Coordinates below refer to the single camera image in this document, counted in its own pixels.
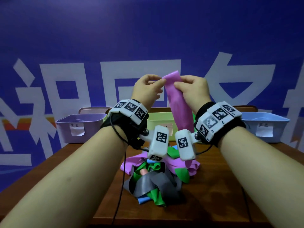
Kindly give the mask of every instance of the forearm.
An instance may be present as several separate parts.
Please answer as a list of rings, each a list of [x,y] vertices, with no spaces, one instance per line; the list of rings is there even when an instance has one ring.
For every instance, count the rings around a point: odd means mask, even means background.
[[[112,183],[126,148],[111,127],[102,128],[30,190],[0,227],[86,225]]]
[[[236,127],[220,141],[228,165],[275,227],[304,224],[304,166]]]

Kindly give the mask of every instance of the wooden table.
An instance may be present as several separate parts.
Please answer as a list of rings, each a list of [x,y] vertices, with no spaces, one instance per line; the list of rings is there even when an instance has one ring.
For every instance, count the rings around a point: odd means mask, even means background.
[[[80,146],[81,144],[65,146],[1,192],[0,220],[38,181]],[[282,143],[273,146],[304,163],[304,154],[296,149]],[[196,145],[196,147],[199,152],[208,146]],[[140,153],[138,150],[131,147],[127,149],[128,157],[138,153]],[[267,225],[267,219],[253,201],[248,196],[245,197],[240,184],[217,148],[213,147],[210,151],[199,155],[197,161],[201,163],[197,174],[190,179],[190,184],[182,186],[182,193],[185,196],[182,204],[159,207],[150,201],[139,205],[137,199],[124,190],[115,224],[180,226],[212,222],[221,227],[247,227],[252,226],[254,223],[251,221],[253,221],[257,222],[258,227]],[[118,202],[122,177],[123,172],[118,170],[90,224],[111,223]]]

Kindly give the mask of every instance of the person's left hand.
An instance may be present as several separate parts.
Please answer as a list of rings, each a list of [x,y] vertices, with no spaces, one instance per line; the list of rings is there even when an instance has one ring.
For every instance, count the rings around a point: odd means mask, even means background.
[[[146,74],[135,83],[131,99],[139,101],[149,110],[160,98],[158,94],[163,92],[161,88],[165,83],[166,80],[158,75]]]

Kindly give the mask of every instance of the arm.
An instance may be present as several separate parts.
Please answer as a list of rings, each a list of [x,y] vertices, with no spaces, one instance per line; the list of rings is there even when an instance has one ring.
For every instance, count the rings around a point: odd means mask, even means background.
[[[143,76],[135,84],[132,99],[151,108],[165,81],[157,75]],[[127,140],[123,130],[115,128]],[[126,148],[112,127],[102,128],[35,185],[0,228],[86,226],[112,183]]]
[[[206,79],[181,76],[176,88],[196,114],[211,101]],[[245,128],[230,130],[219,149],[234,175],[275,227],[303,227],[304,166]]]

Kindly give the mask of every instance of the person's left forearm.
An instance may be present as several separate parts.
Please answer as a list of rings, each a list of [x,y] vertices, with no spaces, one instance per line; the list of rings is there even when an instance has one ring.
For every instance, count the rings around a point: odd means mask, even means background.
[[[34,186],[0,227],[86,225],[112,183],[126,148],[112,127],[102,128]]]

